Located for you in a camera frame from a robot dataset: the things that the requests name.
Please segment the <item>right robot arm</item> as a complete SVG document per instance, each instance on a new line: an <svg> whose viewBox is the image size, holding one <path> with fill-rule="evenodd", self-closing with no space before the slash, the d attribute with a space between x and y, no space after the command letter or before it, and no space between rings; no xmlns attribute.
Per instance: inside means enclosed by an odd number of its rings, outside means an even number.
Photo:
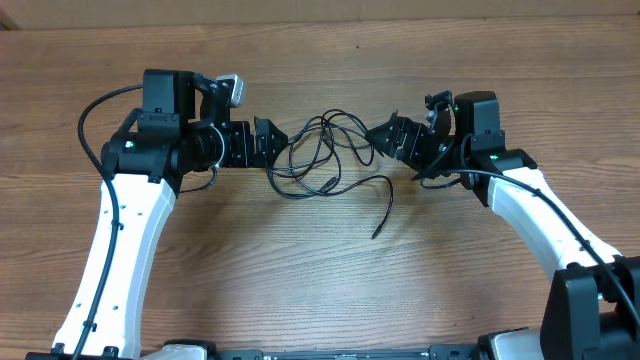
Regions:
<svg viewBox="0 0 640 360"><path fill-rule="evenodd" d="M425 98L424 121L398 114L365 133L379 153L424 181L458 183L508 223L550 280L539 328L482 335L474 345L440 345L431 359L636 359L639 260L599 239L547 183L522 149L508 149L492 91Z"/></svg>

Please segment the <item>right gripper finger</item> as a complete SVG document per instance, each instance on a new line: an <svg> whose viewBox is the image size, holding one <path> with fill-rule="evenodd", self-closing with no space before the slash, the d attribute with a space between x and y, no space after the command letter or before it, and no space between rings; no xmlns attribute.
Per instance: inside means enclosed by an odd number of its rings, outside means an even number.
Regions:
<svg viewBox="0 0 640 360"><path fill-rule="evenodd" d="M402 130L405 118L393 112L388 121L369 130L371 136L397 136Z"/></svg>
<svg viewBox="0 0 640 360"><path fill-rule="evenodd" d="M400 127L375 127L366 132L365 139L377 152L395 158L401 135Z"/></svg>

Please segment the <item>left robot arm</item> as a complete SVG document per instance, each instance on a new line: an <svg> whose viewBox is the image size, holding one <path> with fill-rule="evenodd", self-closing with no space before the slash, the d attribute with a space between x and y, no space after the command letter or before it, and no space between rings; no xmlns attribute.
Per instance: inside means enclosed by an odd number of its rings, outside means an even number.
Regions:
<svg viewBox="0 0 640 360"><path fill-rule="evenodd" d="M190 172L269 168L287 142L270 120L233 121L246 86L148 69L143 95L90 161L102 178L100 214L74 302L45 359L137 359L141 319L163 228Z"/></svg>

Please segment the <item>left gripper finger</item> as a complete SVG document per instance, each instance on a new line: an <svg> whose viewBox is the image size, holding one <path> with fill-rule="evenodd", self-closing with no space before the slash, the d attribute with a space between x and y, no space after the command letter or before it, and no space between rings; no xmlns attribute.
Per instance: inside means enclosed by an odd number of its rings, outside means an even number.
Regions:
<svg viewBox="0 0 640 360"><path fill-rule="evenodd" d="M288 136L271 120L254 118L255 141L257 148L284 148L288 143Z"/></svg>
<svg viewBox="0 0 640 360"><path fill-rule="evenodd" d="M254 168L271 168L285 146L257 144L253 155Z"/></svg>

